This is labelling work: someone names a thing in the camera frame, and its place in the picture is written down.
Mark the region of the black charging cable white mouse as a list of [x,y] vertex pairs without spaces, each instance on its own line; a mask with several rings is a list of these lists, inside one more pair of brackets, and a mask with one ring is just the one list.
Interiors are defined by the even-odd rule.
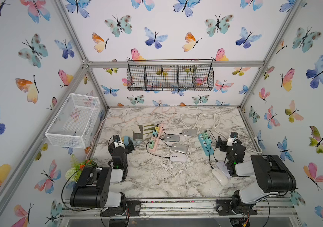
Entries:
[[159,157],[159,158],[163,158],[163,159],[169,159],[170,158],[169,156],[159,154],[158,151],[157,151],[157,146],[154,149],[150,149],[149,148],[149,142],[146,144],[146,152],[148,154],[151,154],[151,155]]

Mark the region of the green charger plug front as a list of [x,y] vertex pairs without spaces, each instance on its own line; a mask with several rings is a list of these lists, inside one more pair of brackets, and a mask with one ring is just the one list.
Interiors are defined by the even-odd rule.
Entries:
[[150,149],[154,149],[156,147],[156,140],[151,140],[150,142],[149,142],[149,148]]

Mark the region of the white wireless mouse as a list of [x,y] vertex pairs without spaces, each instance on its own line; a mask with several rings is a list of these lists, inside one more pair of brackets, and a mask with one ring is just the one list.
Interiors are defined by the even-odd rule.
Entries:
[[173,153],[170,154],[170,161],[172,162],[186,162],[187,156],[183,153]]

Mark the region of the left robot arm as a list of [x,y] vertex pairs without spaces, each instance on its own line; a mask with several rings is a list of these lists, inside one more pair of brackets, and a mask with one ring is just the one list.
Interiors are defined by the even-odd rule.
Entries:
[[85,166],[70,196],[73,208],[110,208],[126,210],[126,198],[123,193],[110,191],[112,183],[126,180],[128,158],[135,149],[132,140],[127,144],[114,142],[111,145],[112,166]]

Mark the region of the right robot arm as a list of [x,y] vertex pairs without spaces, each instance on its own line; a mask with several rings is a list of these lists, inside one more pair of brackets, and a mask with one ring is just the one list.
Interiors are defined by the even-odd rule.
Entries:
[[224,161],[217,161],[212,170],[215,179],[226,186],[230,179],[255,176],[256,181],[232,195],[229,209],[238,214],[253,214],[252,210],[259,201],[271,195],[285,196],[296,189],[296,179],[277,155],[252,155],[245,161],[246,148],[237,137],[217,140],[217,148],[225,152]]

